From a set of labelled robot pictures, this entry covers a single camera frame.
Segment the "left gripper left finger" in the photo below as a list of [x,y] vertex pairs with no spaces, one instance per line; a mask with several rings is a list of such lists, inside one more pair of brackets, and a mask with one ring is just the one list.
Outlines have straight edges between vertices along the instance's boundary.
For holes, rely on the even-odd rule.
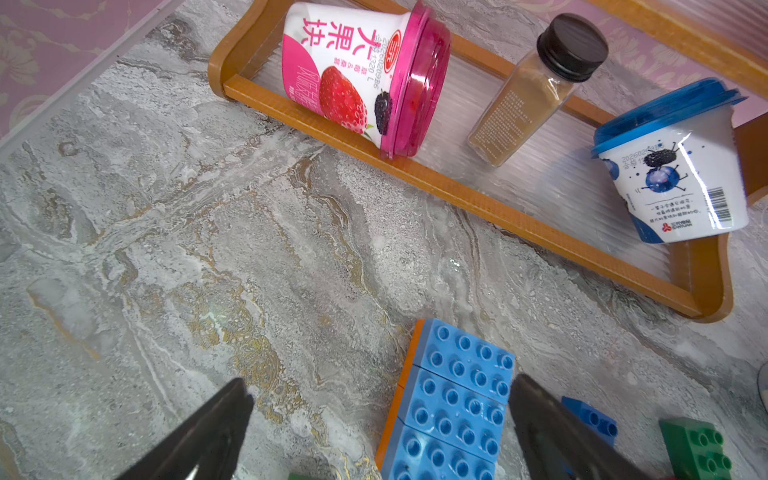
[[121,479],[231,479],[238,466],[254,398],[234,378]]

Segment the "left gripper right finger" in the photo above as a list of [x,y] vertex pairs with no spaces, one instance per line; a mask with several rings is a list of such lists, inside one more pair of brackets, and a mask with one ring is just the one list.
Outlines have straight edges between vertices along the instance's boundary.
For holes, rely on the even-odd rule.
[[647,479],[527,374],[510,387],[509,410],[532,479]]

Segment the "dark blue brick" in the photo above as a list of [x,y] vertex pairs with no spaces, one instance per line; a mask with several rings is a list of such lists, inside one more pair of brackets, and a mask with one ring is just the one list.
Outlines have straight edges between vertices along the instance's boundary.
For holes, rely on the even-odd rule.
[[575,398],[563,396],[561,403],[603,441],[611,447],[614,446],[618,436],[618,425],[613,418]]

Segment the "light blue brick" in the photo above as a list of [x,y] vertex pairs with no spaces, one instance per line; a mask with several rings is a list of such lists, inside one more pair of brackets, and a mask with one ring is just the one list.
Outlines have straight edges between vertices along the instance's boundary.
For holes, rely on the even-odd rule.
[[381,476],[394,480],[493,480],[495,465],[396,420]]
[[444,379],[506,403],[515,355],[439,319],[424,319],[414,364]]
[[502,405],[425,369],[411,369],[398,418],[405,425],[483,458],[498,460]]

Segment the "orange brick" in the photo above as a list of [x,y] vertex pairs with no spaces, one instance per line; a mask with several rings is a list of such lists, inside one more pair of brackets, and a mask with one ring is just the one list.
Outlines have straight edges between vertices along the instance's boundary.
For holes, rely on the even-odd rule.
[[420,319],[416,322],[415,327],[413,329],[411,341],[409,343],[409,347],[406,353],[404,365],[398,380],[398,385],[402,388],[405,388],[407,385],[407,381],[410,376],[410,370],[414,364],[414,357],[418,350],[420,336],[421,336],[421,332],[424,327],[424,324],[425,324],[425,320]]
[[375,462],[379,471],[383,470],[383,464],[386,458],[390,438],[391,438],[396,420],[398,419],[398,412],[399,412],[400,404],[403,398],[403,394],[404,394],[404,388],[401,385],[397,385],[395,388],[392,404],[387,415],[381,440],[379,442],[376,455],[375,455]]

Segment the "small green brick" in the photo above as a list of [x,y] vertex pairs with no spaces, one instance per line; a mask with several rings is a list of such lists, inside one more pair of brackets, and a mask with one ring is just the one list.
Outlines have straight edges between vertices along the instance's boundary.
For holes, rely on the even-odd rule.
[[288,480],[316,480],[316,479],[314,479],[312,477],[307,477],[307,476],[291,473],[288,476]]

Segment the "green brick upper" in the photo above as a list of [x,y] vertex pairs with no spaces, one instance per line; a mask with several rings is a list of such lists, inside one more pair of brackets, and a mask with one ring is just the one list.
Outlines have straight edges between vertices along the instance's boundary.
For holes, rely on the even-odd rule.
[[676,479],[726,480],[732,460],[724,452],[725,437],[712,423],[674,418],[659,421]]

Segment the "wooden three-tier shelf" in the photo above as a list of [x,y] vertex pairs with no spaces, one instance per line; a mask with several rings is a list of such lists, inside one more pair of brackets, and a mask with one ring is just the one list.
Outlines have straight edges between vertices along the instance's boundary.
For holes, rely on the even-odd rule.
[[291,101],[281,79],[285,1],[256,1],[210,57],[209,83],[238,101],[701,323],[727,317],[734,294],[726,236],[673,244],[640,240],[592,136],[610,114],[567,102],[505,165],[466,144],[471,125],[512,70],[506,59],[453,39],[437,115],[418,154],[383,159],[368,140]]

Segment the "white black lying can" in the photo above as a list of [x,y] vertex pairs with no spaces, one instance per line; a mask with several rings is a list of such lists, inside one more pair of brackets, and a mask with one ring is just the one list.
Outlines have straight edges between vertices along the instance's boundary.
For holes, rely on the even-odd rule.
[[608,169],[641,241],[671,244],[748,225],[732,126],[744,99],[708,78],[596,130],[592,153]]

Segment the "small brown jar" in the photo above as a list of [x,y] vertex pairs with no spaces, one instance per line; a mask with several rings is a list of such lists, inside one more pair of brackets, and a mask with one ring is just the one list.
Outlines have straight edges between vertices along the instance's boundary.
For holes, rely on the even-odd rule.
[[494,167],[503,165],[605,62],[598,27],[572,13],[554,17],[515,66],[467,137]]

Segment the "pink lying cup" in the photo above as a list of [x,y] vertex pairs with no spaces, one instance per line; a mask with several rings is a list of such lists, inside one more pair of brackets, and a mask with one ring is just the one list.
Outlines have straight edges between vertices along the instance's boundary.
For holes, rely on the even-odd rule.
[[284,90],[384,157],[413,157],[434,116],[451,43],[423,3],[397,15],[296,2],[283,28]]

